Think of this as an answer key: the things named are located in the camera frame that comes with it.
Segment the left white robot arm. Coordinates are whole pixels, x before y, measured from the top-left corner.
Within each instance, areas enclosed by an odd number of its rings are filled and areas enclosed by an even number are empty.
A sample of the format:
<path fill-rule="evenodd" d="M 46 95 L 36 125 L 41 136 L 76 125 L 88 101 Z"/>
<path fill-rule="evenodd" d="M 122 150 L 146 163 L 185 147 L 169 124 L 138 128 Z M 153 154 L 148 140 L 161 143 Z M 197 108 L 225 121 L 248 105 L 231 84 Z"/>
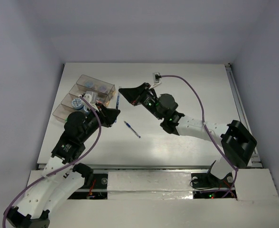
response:
<path fill-rule="evenodd" d="M 93 181 L 93 170 L 80 163 L 88 152 L 84 143 L 102 127 L 111 127 L 120 111 L 97 105 L 87 114 L 76 111 L 68 115 L 64 132 L 51 152 L 42 176 L 28 185 L 19 203 L 9 204 L 2 226 L 9 222 L 15 228 L 47 228 L 59 207 L 75 192 Z"/>

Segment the clear jar blue pins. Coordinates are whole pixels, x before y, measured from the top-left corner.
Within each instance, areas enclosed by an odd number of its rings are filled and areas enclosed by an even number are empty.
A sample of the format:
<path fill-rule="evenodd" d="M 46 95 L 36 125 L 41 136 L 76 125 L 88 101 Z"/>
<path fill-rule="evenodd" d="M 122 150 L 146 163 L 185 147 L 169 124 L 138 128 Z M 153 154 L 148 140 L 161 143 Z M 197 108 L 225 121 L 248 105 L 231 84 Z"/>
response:
<path fill-rule="evenodd" d="M 92 88 L 95 86 L 93 81 L 86 81 L 84 84 L 87 88 Z"/>

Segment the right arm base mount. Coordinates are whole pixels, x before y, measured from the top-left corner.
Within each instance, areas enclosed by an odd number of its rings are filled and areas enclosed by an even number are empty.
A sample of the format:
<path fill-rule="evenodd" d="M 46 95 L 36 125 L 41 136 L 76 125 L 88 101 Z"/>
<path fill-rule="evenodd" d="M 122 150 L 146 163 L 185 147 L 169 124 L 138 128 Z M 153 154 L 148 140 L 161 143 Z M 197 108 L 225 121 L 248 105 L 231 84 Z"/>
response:
<path fill-rule="evenodd" d="M 211 173 L 215 161 L 212 163 L 207 172 L 191 174 L 189 183 L 193 190 L 194 199 L 237 199 L 236 191 L 232 185 L 234 178 L 232 172 L 226 174 L 222 179 L 215 177 Z"/>

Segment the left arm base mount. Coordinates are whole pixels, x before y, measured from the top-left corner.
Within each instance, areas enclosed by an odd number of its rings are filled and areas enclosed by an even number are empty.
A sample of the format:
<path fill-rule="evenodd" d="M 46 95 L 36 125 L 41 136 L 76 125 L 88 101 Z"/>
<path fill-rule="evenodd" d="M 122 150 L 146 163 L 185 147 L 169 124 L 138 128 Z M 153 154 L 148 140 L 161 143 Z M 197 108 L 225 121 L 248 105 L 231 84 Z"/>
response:
<path fill-rule="evenodd" d="M 74 192 L 69 200 L 106 200 L 108 198 L 107 191 L 108 174 L 94 173 L 93 180 L 89 185 L 84 185 Z"/>

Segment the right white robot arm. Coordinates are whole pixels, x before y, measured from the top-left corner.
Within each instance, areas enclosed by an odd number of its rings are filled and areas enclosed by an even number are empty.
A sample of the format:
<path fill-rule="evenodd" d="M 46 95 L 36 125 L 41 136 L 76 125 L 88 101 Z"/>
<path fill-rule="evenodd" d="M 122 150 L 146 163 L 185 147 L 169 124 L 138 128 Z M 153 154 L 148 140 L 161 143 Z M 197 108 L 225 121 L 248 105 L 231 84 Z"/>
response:
<path fill-rule="evenodd" d="M 220 159 L 213 162 L 206 174 L 209 185 L 217 186 L 232 170 L 248 166 L 257 141 L 240 121 L 232 120 L 229 124 L 208 123 L 179 113 L 178 104 L 172 95 L 157 95 L 148 83 L 136 88 L 119 88 L 119 93 L 131 105 L 142 105 L 161 120 L 160 126 L 165 132 L 210 141 L 220 150 Z"/>

